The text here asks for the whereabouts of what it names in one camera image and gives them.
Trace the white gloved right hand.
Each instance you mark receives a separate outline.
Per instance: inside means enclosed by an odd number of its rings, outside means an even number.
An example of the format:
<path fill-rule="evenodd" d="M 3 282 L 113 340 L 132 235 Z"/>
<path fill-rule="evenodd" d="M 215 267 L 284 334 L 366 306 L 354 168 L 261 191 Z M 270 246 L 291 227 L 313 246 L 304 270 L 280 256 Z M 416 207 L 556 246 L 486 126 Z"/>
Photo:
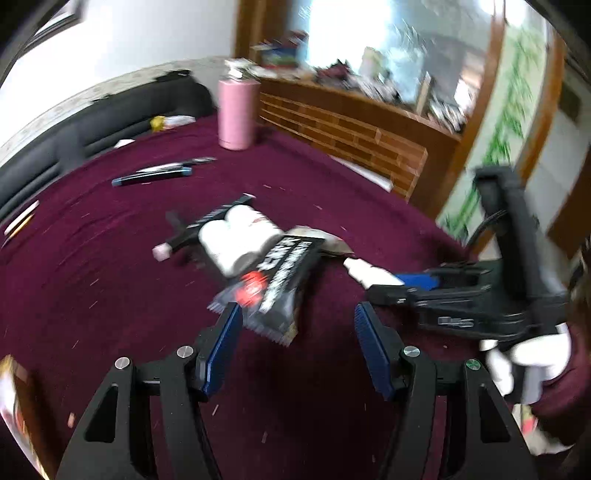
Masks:
<path fill-rule="evenodd" d="M 556 329 L 556 334 L 523 341 L 506 353 L 497 340 L 480 341 L 490 376 L 503 397 L 521 385 L 522 393 L 514 403 L 532 405 L 541 398 L 543 383 L 563 373 L 571 357 L 572 341 L 566 323 Z"/>

